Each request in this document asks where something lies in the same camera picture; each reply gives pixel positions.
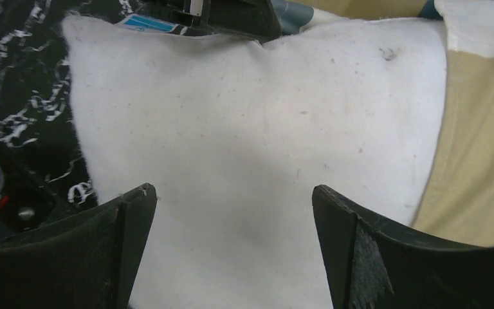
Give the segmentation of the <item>blue beige white pillowcase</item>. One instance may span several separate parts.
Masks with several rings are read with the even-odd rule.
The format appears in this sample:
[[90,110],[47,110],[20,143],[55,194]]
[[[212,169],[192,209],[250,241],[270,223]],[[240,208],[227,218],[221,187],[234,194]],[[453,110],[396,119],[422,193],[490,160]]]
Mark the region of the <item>blue beige white pillowcase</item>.
[[494,246],[494,1],[275,1],[284,33],[336,16],[442,19],[448,34],[443,128],[414,228]]

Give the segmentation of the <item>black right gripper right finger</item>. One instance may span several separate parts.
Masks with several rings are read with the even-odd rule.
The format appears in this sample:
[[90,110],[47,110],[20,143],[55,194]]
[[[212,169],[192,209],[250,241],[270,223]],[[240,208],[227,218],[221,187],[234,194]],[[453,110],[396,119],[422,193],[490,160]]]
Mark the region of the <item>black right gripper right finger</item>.
[[414,230],[326,185],[312,204],[334,308],[494,308],[494,247]]

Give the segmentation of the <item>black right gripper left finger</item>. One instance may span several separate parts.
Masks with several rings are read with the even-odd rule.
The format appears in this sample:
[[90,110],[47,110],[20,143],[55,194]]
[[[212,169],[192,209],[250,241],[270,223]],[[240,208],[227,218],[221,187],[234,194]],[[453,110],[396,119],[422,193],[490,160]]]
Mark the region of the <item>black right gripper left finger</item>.
[[127,308],[156,204],[145,183],[0,240],[0,308]]

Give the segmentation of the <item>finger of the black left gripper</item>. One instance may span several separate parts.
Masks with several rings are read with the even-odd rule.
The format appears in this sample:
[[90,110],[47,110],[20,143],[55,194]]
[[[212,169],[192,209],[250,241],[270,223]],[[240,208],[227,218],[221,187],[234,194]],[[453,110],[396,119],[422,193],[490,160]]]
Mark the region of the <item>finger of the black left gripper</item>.
[[267,0],[142,1],[140,13],[204,32],[268,42],[282,34],[279,18]]

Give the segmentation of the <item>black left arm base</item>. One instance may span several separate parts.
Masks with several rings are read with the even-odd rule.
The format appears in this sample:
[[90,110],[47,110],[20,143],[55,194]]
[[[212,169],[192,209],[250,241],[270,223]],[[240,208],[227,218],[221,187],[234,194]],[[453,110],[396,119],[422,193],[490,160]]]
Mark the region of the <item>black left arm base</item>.
[[0,241],[78,212],[0,142]]

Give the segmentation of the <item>white pillow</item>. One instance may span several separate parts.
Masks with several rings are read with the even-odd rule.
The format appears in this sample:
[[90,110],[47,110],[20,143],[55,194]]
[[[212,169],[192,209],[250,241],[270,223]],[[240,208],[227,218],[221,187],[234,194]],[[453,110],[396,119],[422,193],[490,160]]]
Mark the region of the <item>white pillow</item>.
[[443,117],[443,22],[338,19],[259,44],[70,15],[62,33],[99,201],[157,190],[135,308],[330,308],[320,184],[412,222]]

